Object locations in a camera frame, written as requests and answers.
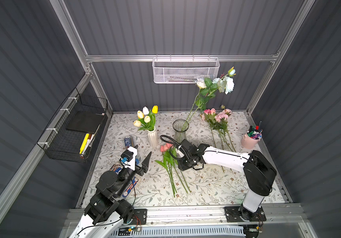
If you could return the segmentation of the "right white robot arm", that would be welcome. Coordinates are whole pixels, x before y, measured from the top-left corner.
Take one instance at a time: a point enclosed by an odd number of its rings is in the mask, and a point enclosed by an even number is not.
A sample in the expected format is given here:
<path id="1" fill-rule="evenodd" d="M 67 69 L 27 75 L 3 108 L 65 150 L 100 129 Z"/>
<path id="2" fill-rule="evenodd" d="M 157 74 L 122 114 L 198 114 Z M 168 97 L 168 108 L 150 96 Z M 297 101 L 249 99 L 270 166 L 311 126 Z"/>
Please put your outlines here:
<path id="1" fill-rule="evenodd" d="M 248 191 L 242 204 L 227 211 L 227 219 L 238 216 L 244 222 L 266 221 L 261 203 L 273 190 L 277 171 L 266 157 L 258 150 L 250 153 L 237 153 L 214 148 L 208 144 L 195 146 L 186 139 L 175 144 L 178 155 L 173 158 L 181 171 L 201 170 L 206 164 L 218 165 L 243 173 Z"/>

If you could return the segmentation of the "pink carnation stem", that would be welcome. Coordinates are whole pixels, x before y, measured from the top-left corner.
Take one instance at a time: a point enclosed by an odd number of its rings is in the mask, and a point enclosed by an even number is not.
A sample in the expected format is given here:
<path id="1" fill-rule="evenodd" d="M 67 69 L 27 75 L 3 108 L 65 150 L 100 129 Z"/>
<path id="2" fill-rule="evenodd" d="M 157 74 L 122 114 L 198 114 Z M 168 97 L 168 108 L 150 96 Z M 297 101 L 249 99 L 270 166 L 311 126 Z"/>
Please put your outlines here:
<path id="1" fill-rule="evenodd" d="M 222 144 L 225 144 L 229 151 L 236 152 L 236 149 L 231 140 L 229 132 L 228 119 L 231 111 L 223 110 L 215 116 L 215 123 L 213 129 L 219 134 Z"/>

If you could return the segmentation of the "pale pink rose stem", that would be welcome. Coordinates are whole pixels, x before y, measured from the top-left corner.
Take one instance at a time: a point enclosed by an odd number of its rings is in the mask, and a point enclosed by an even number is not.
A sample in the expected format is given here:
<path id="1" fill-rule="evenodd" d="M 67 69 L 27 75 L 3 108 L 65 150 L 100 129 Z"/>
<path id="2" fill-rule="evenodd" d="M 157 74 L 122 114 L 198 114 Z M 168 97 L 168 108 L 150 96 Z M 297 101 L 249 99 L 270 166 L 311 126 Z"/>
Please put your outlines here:
<path id="1" fill-rule="evenodd" d="M 212 108 L 211 111 L 210 111 L 210 114 L 211 114 L 213 117 L 215 117 L 216 114 L 217 114 L 216 109 Z M 224 148 L 224 144 L 223 144 L 223 141 L 222 141 L 222 138 L 221 138 L 220 135 L 219 135 L 219 138 L 220 138 L 220 140 L 221 140 L 221 149 L 223 149 L 223 148 Z"/>

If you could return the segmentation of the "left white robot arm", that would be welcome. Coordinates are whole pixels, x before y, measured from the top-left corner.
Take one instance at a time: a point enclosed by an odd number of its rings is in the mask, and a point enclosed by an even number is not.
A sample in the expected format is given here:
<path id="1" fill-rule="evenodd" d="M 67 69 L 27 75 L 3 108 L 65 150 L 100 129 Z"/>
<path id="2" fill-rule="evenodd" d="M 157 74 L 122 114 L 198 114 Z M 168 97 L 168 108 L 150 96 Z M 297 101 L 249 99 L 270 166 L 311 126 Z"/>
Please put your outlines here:
<path id="1" fill-rule="evenodd" d="M 125 200 L 124 192 L 134 184 L 136 175 L 143 176 L 149 168 L 151 153 L 136 165 L 137 151 L 131 147 L 125 150 L 120 159 L 124 165 L 118 173 L 103 173 L 96 185 L 97 191 L 84 210 L 71 238 L 109 238 L 122 225 L 125 233 L 137 231 L 147 222 L 147 209 L 135 209 L 134 203 Z"/>

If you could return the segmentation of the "large pale pink peony stem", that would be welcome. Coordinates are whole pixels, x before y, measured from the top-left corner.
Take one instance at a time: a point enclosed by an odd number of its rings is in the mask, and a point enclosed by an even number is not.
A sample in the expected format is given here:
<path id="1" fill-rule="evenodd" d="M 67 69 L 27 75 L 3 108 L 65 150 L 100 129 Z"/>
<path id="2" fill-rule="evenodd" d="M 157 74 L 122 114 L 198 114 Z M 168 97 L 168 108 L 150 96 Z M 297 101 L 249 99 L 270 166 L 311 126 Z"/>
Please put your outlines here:
<path id="1" fill-rule="evenodd" d="M 212 139 L 213 139 L 213 144 L 214 144 L 214 147 L 215 147 L 215 148 L 218 148 L 218 147 L 217 147 L 217 145 L 216 145 L 215 138 L 214 138 L 214 133 L 213 133 L 213 130 L 212 130 L 212 129 L 210 129 L 210 131 L 211 131 L 211 135 L 212 135 Z"/>

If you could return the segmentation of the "hot pink rose stem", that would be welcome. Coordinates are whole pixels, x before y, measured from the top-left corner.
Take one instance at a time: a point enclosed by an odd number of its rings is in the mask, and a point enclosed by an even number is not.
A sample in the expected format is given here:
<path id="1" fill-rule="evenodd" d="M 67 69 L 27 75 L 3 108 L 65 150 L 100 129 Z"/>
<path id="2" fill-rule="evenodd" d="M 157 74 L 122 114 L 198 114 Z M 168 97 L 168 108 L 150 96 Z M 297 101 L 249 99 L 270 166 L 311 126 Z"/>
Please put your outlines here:
<path id="1" fill-rule="evenodd" d="M 200 116 L 202 121 L 206 122 L 209 126 L 210 129 L 212 130 L 218 130 L 219 129 L 219 125 L 218 122 L 216 120 L 216 116 L 213 117 L 210 114 L 211 109 L 206 109 Z"/>

